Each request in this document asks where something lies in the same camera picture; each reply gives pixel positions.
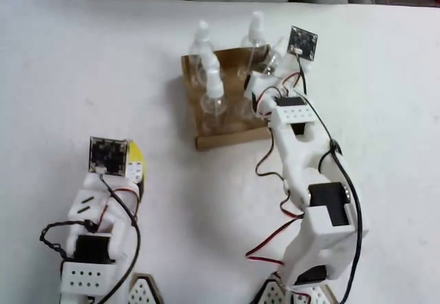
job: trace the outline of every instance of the hole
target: hole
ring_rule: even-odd
[[[84,211],[87,211],[89,209],[90,209],[90,206],[86,206],[85,208],[82,208],[82,209],[76,211],[76,213],[80,214],[80,213],[83,213]]]
[[[88,199],[84,199],[84,200],[82,200],[81,203],[84,204],[84,203],[90,202],[90,201],[93,200],[94,198],[95,198],[95,197],[91,196],[91,197],[89,197]]]

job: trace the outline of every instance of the cardboard tray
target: cardboard tray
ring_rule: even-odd
[[[258,48],[254,53],[253,65],[262,62],[267,54],[268,46]],[[191,78],[195,75],[189,63],[189,57],[181,58],[181,68],[184,76],[186,97],[195,124],[195,147],[198,151],[220,146],[229,146],[254,140],[270,138],[267,121],[254,119],[245,122],[240,119],[236,110],[243,100],[244,81],[237,76],[239,67],[246,66],[250,57],[250,49],[234,48],[231,50],[216,51],[223,72],[225,96],[228,99],[228,110],[225,115],[224,126],[217,133],[207,135],[203,131],[203,111],[200,107],[200,98],[204,89],[195,89]]]

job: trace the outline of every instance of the white tabletop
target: white tabletop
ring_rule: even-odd
[[[275,268],[244,254],[280,226],[269,141],[194,150],[179,57],[197,20],[236,47],[249,14],[266,39],[319,35],[313,98],[363,192],[371,232],[351,303],[437,303],[440,11],[390,6],[0,0],[0,302],[56,303],[60,258],[38,241],[65,220],[89,136],[133,138],[147,161],[135,270],[166,303],[248,303]],[[277,154],[263,167],[280,170]],[[264,254],[281,258],[294,225]],[[49,236],[62,240],[67,230]],[[331,284],[341,298],[348,271]]]

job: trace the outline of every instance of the screw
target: screw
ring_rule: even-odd
[[[351,201],[350,191],[346,186],[344,186],[344,191],[345,191],[346,199],[348,200],[348,202],[350,202]]]

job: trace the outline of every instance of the yellow part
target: yellow part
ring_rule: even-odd
[[[141,162],[142,163],[142,175],[144,176],[144,181],[145,181],[146,165],[145,165],[145,161],[144,161],[144,156],[142,155],[142,152],[139,149],[139,147],[137,146],[137,144],[132,140],[130,140],[130,143],[129,143],[129,162]]]

